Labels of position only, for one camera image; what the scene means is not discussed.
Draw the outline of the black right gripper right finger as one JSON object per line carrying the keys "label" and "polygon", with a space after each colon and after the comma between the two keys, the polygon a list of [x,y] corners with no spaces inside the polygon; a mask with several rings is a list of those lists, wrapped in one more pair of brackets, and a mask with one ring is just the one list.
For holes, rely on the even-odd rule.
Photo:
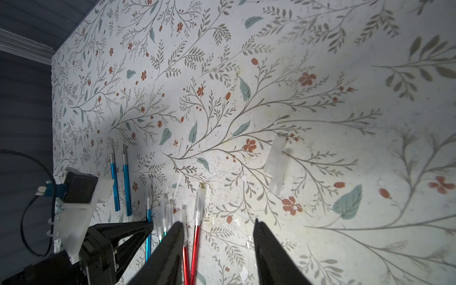
{"label": "black right gripper right finger", "polygon": [[259,284],[311,284],[264,222],[255,221],[253,236]]}

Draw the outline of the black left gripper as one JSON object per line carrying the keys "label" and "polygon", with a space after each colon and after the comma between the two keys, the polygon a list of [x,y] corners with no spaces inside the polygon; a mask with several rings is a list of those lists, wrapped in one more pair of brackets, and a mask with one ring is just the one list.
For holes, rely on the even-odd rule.
{"label": "black left gripper", "polygon": [[70,261],[66,250],[26,267],[1,281],[3,285],[115,285],[152,232],[147,221],[96,224],[87,229],[79,251]]}

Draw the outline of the clear plastic knife cap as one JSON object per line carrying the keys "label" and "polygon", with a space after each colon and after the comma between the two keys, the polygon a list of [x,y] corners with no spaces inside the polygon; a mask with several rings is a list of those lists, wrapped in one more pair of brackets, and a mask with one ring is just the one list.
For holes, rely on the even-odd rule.
{"label": "clear plastic knife cap", "polygon": [[286,147],[286,139],[283,136],[277,135],[271,146],[268,158],[266,160],[264,171],[272,177],[279,175],[285,169],[283,151]]}

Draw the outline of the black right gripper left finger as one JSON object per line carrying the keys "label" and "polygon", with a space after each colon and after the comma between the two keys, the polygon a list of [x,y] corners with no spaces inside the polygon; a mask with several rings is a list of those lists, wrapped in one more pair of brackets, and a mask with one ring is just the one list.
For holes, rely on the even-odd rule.
{"label": "black right gripper left finger", "polygon": [[177,285],[181,278],[184,226],[176,222],[129,285]]}

